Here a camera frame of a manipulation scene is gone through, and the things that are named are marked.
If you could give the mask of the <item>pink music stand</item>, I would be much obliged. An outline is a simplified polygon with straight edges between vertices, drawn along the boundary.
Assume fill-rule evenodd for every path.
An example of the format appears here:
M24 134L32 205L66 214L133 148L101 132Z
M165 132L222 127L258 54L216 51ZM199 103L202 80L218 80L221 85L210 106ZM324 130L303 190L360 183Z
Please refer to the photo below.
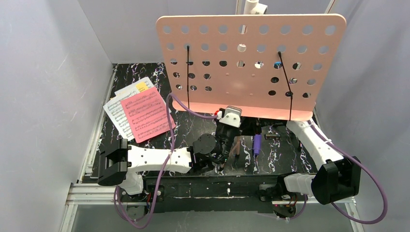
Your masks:
M340 14L162 16L173 107L307 121L346 27Z

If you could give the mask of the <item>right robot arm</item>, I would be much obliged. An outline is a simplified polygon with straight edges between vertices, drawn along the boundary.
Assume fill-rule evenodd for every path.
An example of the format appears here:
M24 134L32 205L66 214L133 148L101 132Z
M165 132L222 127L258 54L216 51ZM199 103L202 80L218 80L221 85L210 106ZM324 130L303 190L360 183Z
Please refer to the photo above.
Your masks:
M310 154L317 172L280 175L275 185L263 185L262 189L257 190L262 201L299 193L314 197L320 204L326 205L359 193L361 163L356 157L348 157L337 151L312 119L287 121L286 127Z

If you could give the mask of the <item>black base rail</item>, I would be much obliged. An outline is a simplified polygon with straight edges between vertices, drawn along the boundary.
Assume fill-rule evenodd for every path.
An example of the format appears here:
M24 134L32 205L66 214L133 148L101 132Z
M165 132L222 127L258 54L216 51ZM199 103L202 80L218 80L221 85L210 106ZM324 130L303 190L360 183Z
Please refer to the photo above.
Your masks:
M210 212L210 211L257 211L273 213L273 210L303 205L303 196L273 195L269 192L279 175L205 175L165 176L161 179L155 213L165 212ZM145 191L139 196L129 196L120 190L123 206L151 205L156 177L145 179ZM68 205L114 204L115 187L98 184L73 184L69 190Z

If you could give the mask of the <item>yellow sheet music page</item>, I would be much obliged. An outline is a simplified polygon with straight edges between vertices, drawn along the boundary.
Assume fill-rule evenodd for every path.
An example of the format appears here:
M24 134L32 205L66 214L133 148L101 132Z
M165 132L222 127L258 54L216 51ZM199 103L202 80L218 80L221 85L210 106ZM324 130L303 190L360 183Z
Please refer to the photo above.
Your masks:
M139 93L149 89L149 86L145 82L137 83L135 87Z

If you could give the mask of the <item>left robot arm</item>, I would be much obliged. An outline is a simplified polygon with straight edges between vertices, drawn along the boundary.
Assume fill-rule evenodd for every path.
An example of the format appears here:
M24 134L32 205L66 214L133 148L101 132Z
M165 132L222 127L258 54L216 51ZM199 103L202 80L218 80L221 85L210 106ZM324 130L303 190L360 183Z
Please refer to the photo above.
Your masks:
M141 148L121 139L116 149L100 154L97 183L119 186L127 194L137 195L144 191L142 172L208 172L226 162L240 133L240 128L218 123L215 135L203 134L191 146L174 150Z

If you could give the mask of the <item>purple microphone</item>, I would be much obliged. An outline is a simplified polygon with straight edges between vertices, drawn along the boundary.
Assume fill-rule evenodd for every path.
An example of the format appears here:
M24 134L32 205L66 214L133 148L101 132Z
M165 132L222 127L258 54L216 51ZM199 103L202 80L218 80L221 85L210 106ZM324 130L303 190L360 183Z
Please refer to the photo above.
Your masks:
M262 135L256 134L253 136L253 156L257 157L261 151Z

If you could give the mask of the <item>white sheet music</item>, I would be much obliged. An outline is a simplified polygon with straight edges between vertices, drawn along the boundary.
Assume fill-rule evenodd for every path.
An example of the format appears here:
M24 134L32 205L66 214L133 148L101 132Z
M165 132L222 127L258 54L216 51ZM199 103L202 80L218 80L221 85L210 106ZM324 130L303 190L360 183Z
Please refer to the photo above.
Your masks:
M111 98L104 106L103 109L111 119L115 128L118 130L122 138L127 140L134 139L127 117L123 110L121 101L125 100L133 95L137 94L136 90L129 90L122 94L119 94Z

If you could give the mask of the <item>small black comb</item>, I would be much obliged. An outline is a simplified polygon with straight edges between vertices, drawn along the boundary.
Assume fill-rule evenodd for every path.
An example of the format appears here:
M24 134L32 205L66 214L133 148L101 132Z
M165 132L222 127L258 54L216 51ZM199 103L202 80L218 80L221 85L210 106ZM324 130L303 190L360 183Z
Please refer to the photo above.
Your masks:
M280 140L281 139L281 135L280 134L265 134L264 138L266 140Z

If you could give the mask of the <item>pink sheet music page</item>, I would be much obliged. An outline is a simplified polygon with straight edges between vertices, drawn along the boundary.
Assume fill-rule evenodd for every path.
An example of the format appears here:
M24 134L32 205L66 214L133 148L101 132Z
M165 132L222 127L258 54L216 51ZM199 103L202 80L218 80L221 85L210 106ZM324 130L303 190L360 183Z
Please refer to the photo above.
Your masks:
M155 87L130 96L121 102L126 119L137 143L142 143L176 127L169 108Z

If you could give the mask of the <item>white pvc pipe frame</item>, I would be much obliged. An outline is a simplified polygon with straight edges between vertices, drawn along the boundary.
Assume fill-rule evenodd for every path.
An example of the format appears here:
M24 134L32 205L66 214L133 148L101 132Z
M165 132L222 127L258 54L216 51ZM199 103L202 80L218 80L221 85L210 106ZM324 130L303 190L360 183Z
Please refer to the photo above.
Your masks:
M236 15L263 15L266 14L268 5L259 0L237 0L235 6Z

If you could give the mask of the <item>sheet music pages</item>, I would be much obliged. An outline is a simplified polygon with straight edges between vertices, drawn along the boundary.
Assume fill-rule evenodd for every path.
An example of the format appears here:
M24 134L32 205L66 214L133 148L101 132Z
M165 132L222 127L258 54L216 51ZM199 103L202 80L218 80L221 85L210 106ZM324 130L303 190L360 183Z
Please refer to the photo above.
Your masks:
M137 83L140 83L140 82L145 82L145 83L149 86L149 88L155 87L149 77L144 77L144 78L142 78L142 79L140 79L140 80L138 80L138 81L136 81L136 82L134 82L134 83L132 83L132 84L130 84L130 85L128 85L128 86L122 88L122 89L120 89L120 90L117 90L117 91L115 92L115 95L118 96L118 95L120 95L120 94L123 94L123 93L129 91L129 90L134 90L134 89L137 90L136 87L135 87L135 85L136 85Z

